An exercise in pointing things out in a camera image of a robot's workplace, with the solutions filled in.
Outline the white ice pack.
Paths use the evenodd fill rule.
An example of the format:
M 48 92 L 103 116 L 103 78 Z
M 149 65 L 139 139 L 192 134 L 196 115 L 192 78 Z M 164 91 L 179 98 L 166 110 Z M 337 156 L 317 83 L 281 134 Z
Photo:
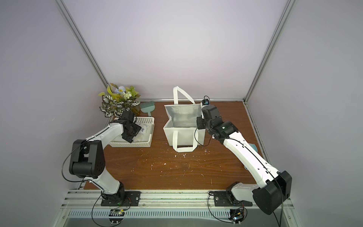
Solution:
M 148 124 L 139 124 L 141 130 L 133 138 L 134 142 L 146 142 L 149 140 L 150 126 Z

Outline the white insulated delivery bag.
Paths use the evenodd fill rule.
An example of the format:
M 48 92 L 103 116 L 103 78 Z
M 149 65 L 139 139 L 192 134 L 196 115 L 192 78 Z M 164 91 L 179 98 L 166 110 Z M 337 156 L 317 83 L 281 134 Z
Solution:
M 178 153 L 193 152 L 204 145 L 204 129 L 198 129 L 197 118 L 202 116 L 202 105 L 180 87 L 173 88 L 174 103 L 165 105 L 168 121 L 163 127 L 167 141 Z

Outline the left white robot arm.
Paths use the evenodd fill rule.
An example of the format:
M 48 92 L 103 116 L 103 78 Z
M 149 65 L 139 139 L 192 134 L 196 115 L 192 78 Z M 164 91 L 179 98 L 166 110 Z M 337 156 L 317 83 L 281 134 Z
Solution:
M 101 197 L 111 203 L 126 200 L 123 184 L 116 180 L 105 167 L 104 148 L 116 137 L 128 143 L 134 141 L 141 127 L 135 123 L 135 114 L 124 111 L 119 119 L 84 140 L 76 140 L 72 146 L 69 172 L 86 181 L 91 181 L 101 190 Z

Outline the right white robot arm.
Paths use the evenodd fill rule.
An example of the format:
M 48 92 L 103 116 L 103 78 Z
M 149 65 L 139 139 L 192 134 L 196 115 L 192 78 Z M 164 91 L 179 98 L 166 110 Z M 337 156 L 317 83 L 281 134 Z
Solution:
M 247 168 L 257 183 L 252 198 L 267 215 L 281 207 L 290 197 L 292 177 L 280 172 L 256 152 L 230 121 L 224 122 L 215 105 L 203 106 L 197 125 L 229 149 Z

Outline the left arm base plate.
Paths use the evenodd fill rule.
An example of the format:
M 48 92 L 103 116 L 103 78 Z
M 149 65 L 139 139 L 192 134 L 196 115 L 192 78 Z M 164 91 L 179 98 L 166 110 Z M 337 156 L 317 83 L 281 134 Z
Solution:
M 138 206 L 140 201 L 140 191 L 125 191 L 116 194 L 101 194 L 101 206 Z

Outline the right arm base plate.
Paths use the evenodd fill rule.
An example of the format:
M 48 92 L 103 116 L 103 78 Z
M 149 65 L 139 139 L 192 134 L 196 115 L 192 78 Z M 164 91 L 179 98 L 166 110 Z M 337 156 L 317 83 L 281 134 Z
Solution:
M 227 191 L 211 191 L 209 194 L 213 197 L 214 205 L 216 207 L 252 207 L 253 203 L 250 201 L 238 201 L 234 199 Z

